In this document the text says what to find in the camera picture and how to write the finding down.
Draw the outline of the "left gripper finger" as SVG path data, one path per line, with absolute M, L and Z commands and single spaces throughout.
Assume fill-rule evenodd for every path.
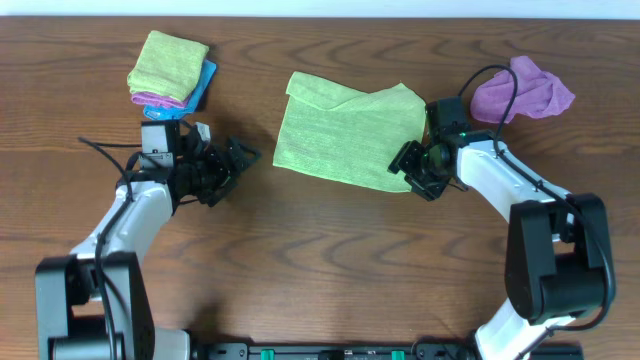
M 209 207 L 218 204 L 237 186 L 237 178 L 234 173 L 210 176 L 204 185 L 204 203 Z
M 241 174 L 261 158 L 259 150 L 241 142 L 236 137 L 229 137 L 226 146 L 231 170 L 234 174 Z

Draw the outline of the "green microfibre cloth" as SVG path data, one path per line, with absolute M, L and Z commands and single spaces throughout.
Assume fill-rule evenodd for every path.
M 411 186 L 388 166 L 408 141 L 420 141 L 426 104 L 399 83 L 373 93 L 295 72 L 273 165 L 390 193 Z

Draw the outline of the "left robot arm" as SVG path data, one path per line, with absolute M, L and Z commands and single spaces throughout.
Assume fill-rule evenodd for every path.
M 208 125 L 145 121 L 108 212 L 69 254 L 35 271 L 38 356 L 57 359 L 200 359 L 186 330 L 155 325 L 141 265 L 176 210 L 213 207 L 261 156 L 234 137 L 216 145 Z

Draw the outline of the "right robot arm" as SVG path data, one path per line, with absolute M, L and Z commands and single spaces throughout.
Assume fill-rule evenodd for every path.
M 406 142 L 388 167 L 427 201 L 459 184 L 480 193 L 507 221 L 506 301 L 466 343 L 430 341 L 419 359 L 581 359 L 580 346 L 548 344 L 556 332 L 601 321 L 615 297 L 606 209 L 518 160 L 489 131 L 474 131 L 458 97 L 426 107 L 429 141 Z

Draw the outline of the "folded blue cloth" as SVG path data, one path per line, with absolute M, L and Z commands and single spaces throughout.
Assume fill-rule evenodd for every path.
M 189 103 L 186 108 L 160 108 L 152 106 L 144 106 L 143 114 L 151 120 L 181 120 L 198 110 L 204 103 L 204 94 L 213 79 L 217 70 L 217 65 L 209 60 L 205 60 L 202 64 L 201 74 L 198 83 L 189 97 Z

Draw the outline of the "folded pink cloth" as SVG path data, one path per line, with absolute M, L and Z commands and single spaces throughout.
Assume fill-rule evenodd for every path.
M 189 97 L 183 101 L 176 100 L 169 96 L 162 96 L 151 92 L 136 92 L 131 94 L 131 101 L 137 105 L 184 109 L 189 103 Z

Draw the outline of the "folded green cloth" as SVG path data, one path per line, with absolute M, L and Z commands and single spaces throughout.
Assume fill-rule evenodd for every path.
M 207 45 L 153 30 L 127 76 L 131 94 L 153 93 L 184 102 L 199 82 Z

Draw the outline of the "crumpled purple cloth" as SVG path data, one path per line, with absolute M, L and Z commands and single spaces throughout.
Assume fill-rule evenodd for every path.
M 532 119 L 560 115 L 576 98 L 559 77 L 541 70 L 528 56 L 511 58 L 510 68 L 517 76 L 518 86 L 506 124 L 516 115 Z M 471 116 L 481 122 L 499 124 L 513 86 L 513 78 L 507 70 L 496 73 L 476 89 L 470 104 Z

